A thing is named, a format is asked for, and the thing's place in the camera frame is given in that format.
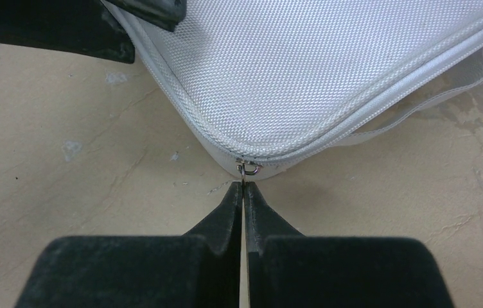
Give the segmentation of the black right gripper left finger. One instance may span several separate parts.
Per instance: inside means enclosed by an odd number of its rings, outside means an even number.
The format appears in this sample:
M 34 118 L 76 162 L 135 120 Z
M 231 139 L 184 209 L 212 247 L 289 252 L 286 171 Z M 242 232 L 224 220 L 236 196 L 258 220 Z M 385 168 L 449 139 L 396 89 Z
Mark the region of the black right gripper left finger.
M 237 307 L 243 187 L 182 235 L 69 236 L 39 255 L 17 307 Z

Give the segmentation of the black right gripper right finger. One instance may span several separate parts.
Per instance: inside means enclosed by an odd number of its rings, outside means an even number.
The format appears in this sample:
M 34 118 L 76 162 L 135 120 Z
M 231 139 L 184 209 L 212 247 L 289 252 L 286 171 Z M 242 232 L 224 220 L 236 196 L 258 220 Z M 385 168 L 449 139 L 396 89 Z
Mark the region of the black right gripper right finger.
M 408 237 L 306 236 L 243 185 L 251 307 L 452 307 L 428 248 Z

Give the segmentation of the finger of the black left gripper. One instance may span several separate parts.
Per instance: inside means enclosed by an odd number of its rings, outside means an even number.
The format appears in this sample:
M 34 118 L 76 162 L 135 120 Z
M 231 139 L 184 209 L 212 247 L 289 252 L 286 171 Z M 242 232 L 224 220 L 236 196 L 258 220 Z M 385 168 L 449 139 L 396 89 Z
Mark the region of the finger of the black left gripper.
M 135 47 L 101 1 L 0 0 L 0 44 L 132 64 Z
M 111 0 L 109 3 L 159 28 L 174 32 L 186 16 L 186 0 Z

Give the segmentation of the grey medicine case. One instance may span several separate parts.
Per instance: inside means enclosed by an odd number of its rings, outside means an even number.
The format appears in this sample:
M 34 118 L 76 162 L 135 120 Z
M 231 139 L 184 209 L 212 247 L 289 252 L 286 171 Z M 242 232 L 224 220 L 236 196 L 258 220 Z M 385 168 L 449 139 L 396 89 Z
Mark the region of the grey medicine case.
M 368 141 L 483 81 L 483 1 L 188 1 L 173 32 L 107 8 L 233 175 Z

